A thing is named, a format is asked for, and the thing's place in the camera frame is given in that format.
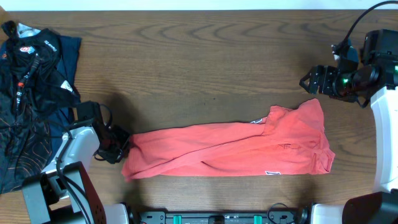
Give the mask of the red printed t-shirt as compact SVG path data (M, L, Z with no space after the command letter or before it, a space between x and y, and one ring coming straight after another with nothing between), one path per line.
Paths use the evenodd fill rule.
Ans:
M327 174L335 158L316 98L296 109L271 106L251 122L161 129L133 134L130 142L121 171L126 180Z

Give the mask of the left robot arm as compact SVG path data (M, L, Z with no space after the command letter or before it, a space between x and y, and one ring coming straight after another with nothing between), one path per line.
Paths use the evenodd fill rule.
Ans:
M26 178L22 193L31 223L129 223L123 203L103 205L88 175L92 159L116 164L127 153L129 133L105 123L101 105L76 106L62 144L40 174Z

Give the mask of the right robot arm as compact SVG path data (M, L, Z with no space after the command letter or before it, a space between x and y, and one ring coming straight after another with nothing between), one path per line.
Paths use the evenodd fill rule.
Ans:
M376 136L373 191L342 205L314 203L297 223L397 223L397 31L368 32L360 51L344 39L332 52L335 67L316 65L299 84L311 94L370 107Z

